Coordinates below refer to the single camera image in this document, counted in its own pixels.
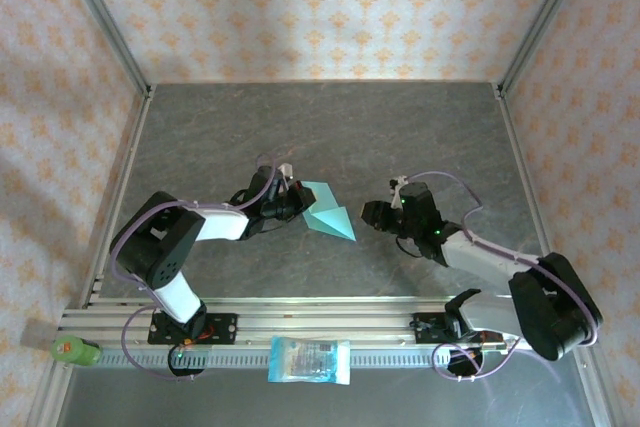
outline gray tabletop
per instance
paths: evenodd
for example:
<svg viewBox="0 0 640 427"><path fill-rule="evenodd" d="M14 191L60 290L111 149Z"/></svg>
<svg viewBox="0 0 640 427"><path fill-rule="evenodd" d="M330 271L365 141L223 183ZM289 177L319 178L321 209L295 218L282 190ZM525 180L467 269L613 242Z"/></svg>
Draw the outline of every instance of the gray tabletop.
<svg viewBox="0 0 640 427"><path fill-rule="evenodd" d="M400 252L360 218L389 200L389 179L422 170L460 175L484 200L470 222L488 240L539 253L531 215L489 84L427 82L161 85L150 105L118 225L155 191L222 202L246 188L262 152L295 178L328 182L356 242L309 230L302 218L246 242L198 242L184 266L202 297L455 295L495 289L473 275ZM444 217L473 205L429 180ZM139 292L106 274L103 296Z"/></svg>
<svg viewBox="0 0 640 427"><path fill-rule="evenodd" d="M221 370L193 383L133 369L74 369L59 427L390 427L593 425L571 355L523 354L485 380L431 370L353 370L348 387L269 384L266 370Z"/></svg>

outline orange floral pattern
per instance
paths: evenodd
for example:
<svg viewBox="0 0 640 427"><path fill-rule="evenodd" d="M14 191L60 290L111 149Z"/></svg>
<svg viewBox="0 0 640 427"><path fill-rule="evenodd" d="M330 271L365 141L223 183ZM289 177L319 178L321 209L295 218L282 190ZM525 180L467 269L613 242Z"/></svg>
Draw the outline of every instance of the orange floral pattern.
<svg viewBox="0 0 640 427"><path fill-rule="evenodd" d="M640 419L639 25L638 0L565 0L509 97L554 247L605 316L628 425Z"/></svg>
<svg viewBox="0 0 640 427"><path fill-rule="evenodd" d="M106 1L155 83L354 76L498 81L542 3ZM334 55L336 49L344 55Z"/></svg>
<svg viewBox="0 0 640 427"><path fill-rule="evenodd" d="M135 90L83 0L0 0L0 425L77 300Z"/></svg>

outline purple cable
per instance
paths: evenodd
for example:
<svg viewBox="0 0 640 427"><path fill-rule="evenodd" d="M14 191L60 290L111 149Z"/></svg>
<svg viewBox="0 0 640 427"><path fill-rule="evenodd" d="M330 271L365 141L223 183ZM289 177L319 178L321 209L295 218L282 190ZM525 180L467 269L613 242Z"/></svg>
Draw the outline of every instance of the purple cable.
<svg viewBox="0 0 640 427"><path fill-rule="evenodd" d="M129 330L129 326L131 325L131 322L133 322L133 319L135 319L139 314L141 314L146 310L155 310L155 309L156 307L154 305L145 305L144 307L139 308L133 313L131 317L127 319L127 321L124 323L124 326L122 327L122 334L120 334L120 346L122 347L122 352L124 353L124 356L131 363L131 365L151 375L152 377L155 377L156 379L168 380L171 382L185 382L187 380L195 380L196 377L205 377L207 375L211 375L213 373L212 371L208 373L202 372L200 374L190 375L188 377L174 377L173 375L161 374L160 372L156 372L155 370L147 369L146 367L143 367L138 362L136 362L136 360L133 358L133 356L129 352L129 349L127 348L127 330Z"/></svg>
<svg viewBox="0 0 640 427"><path fill-rule="evenodd" d="M438 374L443 379L455 380L457 382L460 382L462 380L470 380L470 381L473 382L474 380L484 379L486 377L489 377L490 375L495 374L498 370L500 370L502 367L504 367L504 365L507 363L507 361L511 358L511 356L516 351L516 347L518 346L518 344L520 343L521 340L522 340L522 338L518 337L516 339L515 343L511 346L511 348L507 352L507 355L505 355L504 359L502 359L500 361L500 363L498 365L496 365L493 369L491 369L489 372L483 372L482 374L480 373L481 366L478 366L478 363L471 356L471 354L469 354L469 352L464 350L460 345L453 344L453 343L440 344L435 349L433 349L433 352L431 353L431 365L433 365L433 370L436 371L436 374ZM444 372L441 372L440 370L438 370L438 368L436 366L436 354L438 353L438 350L440 350L443 347L453 347L454 349L457 349L460 352L462 352L467 357L467 359L469 359L469 361L473 364L473 367L476 369L476 372L478 372L478 374L477 375L472 375L470 377L462 377L462 376L456 377L455 375L447 375Z"/></svg>
<svg viewBox="0 0 640 427"><path fill-rule="evenodd" d="M265 156L266 154L260 154L257 159L256 159L256 166L258 165L260 158ZM116 245L113 247L113 250L111 251L111 257L109 258L109 268L111 270L111 273L113 274L113 276L118 279L121 280L123 282L128 282L128 283L132 283L134 285L136 285L140 290L146 290L147 293L149 294L149 296L153 299L153 301L156 303L156 305L161 308L161 304L159 303L158 298L155 296L155 294L153 294L151 292L151 290L147 289L146 285L144 284L144 282L142 282L141 279L135 277L135 276L129 276L129 275L125 275L122 274L121 272L118 271L118 266L116 264L116 259L118 258L118 255L120 254L120 251L122 250L122 247L124 247L124 244L127 243L127 241L131 238L131 236L133 235L133 233L140 228L140 226L142 224L144 224L147 220L149 220L151 217L153 217L154 215L156 215L158 212L161 212L165 209L170 209L173 207L186 207L186 208L191 208L191 209L220 209L220 210L234 210L234 211L241 211L242 209L249 207L250 205L254 204L255 202L257 202L267 191L267 189L269 189L269 186L271 185L271 182L273 181L273 178L276 174L276 159L275 157L271 156L271 173L269 175L269 180L265 183L265 185L263 186L263 188L260 190L260 192L258 192L258 194L248 200L247 202L240 204L240 205L236 205L236 206L231 206L231 205L227 205L227 204L198 204L198 202L188 202L186 200L173 200L170 202L164 202L162 204L156 205L155 207L152 207L151 209L149 209L147 212L145 212L144 214L142 214L133 224L131 224L129 226L129 228L120 236L120 238L118 239L118 241L116 242Z"/></svg>
<svg viewBox="0 0 640 427"><path fill-rule="evenodd" d="M532 262L532 261L530 261L528 259L525 259L525 258L520 258L517 254L514 256L509 251L502 250L502 249L493 247L491 245L488 245L488 244L484 243L482 240L476 239L471 235L471 232L469 232L469 229L467 229L467 225L466 225L467 218L471 214L473 214L475 212L479 212L484 207L482 201L480 200L480 197L478 197L478 195L471 189L471 187L469 187L462 179L456 177L455 175L450 174L449 172L441 172L441 171L437 171L437 170L421 172L419 174L414 174L411 177L409 177L407 179L407 181L413 182L414 180L418 179L419 177L422 177L422 176L425 176L425 175L441 175L441 176L453 179L456 182L458 182L460 185L462 185L467 190L467 192L469 192L469 195L471 195L471 197L473 197L473 199L478 204L476 207L470 209L467 213L465 213L464 216L462 217L462 222L461 222L462 231L464 232L465 237L467 239L469 239L469 241L472 244L477 245L478 247L482 248L483 250L486 250L487 252L491 252L492 254L499 255L500 257L503 257L503 258L508 259L508 260L515 260L516 262L521 262L524 265L526 265L528 267L531 267L533 270L535 270L536 272L538 272L541 275L545 276L547 279L549 279L554 284L556 284L558 287L560 287L562 290L564 290L567 293L567 295L571 298L571 300L573 300L575 302L575 304L578 306L578 308L580 309L580 311L582 312L584 317L587 319L587 323L589 324L589 330L590 330L589 338L587 340L585 340L584 342L582 342L580 345L590 346L590 345L593 345L593 344L596 343L596 341L598 340L598 325L596 323L596 320L594 319L593 315L589 311L589 308L585 305L585 303L582 301L582 299L580 299L578 294L576 294L573 291L573 289L571 289L571 287L569 287L565 282L563 282L561 279L559 279L558 277L553 275L551 272L548 272L545 269L543 269L542 267L540 267L535 262Z"/></svg>
<svg viewBox="0 0 640 427"><path fill-rule="evenodd" d="M124 327L122 328L122 335L120 337L120 345L122 346L122 352L124 353L124 355L127 358L127 360L134 367L136 367L136 368L142 370L143 372L146 372L149 375L152 375L153 377L156 377L158 379L171 380L171 381L185 380L185 379L182 379L182 378L179 378L179 377L172 377L172 376L165 375L165 374L159 374L158 372L154 372L153 370L150 370L150 369L147 369L147 368L143 367L142 365L140 365L138 362L136 362L134 360L134 358L129 353L129 350L127 349L127 346L126 346L126 332L127 332L127 329L129 328L129 325L131 325L131 322L133 321L133 319L138 314L140 314L141 312L144 312L145 310L151 310L151 309L156 309L156 308L162 309L162 303L160 302L158 297L155 295L155 293L151 289L148 289L147 286L145 285L145 283L142 281L142 279L140 279L138 276L136 276L136 275L128 276L128 275L122 274L121 272L118 271L118 266L117 266L117 263L116 263L116 259L118 258L118 255L120 254L120 251L122 250L122 247L124 247L124 244L127 243L127 241L131 238L133 233L142 224L144 224L147 220L149 220L151 217L156 215L158 212L161 212L161 211L163 211L165 209L170 209L170 208L173 208L173 207L186 207L186 208L191 208L191 209L219 209L219 210L233 210L233 211L236 211L236 212L241 212L242 209L245 209L246 207L249 207L250 205L254 204L260 198L262 198L262 196L267 192L267 190L271 186L271 183L273 182L273 178L276 175L276 159L275 159L274 156L270 156L270 155L267 155L267 154L258 155L258 157L256 158L256 167L259 166L260 158L264 157L264 156L267 156L267 157L271 158L271 173L269 174L269 179L264 184L264 186L262 187L260 192L258 192L256 194L256 196L253 197L252 199L249 199L248 201L246 201L246 202L244 202L244 203L242 203L240 205L235 205L235 206L231 206L231 205L227 205L227 204L198 204L198 202L188 202L186 200L173 200L173 201L170 201L170 202L164 202L162 204L156 205L155 207L152 207L147 212L142 214L135 222L133 222L129 226L129 228L120 236L120 238L116 242L116 245L113 247L113 250L111 251L111 257L109 258L109 268L111 270L111 273L113 274L113 276L116 279L121 280L123 282L132 283L132 284L136 285L138 287L138 289L146 291L147 294L149 295L149 297L151 297L151 299L153 300L153 302L155 304L155 305L152 305L152 306L145 306L145 307L142 307L142 308L138 309L136 312L134 312L131 315L131 317L129 317L127 319L127 321L124 324Z"/></svg>

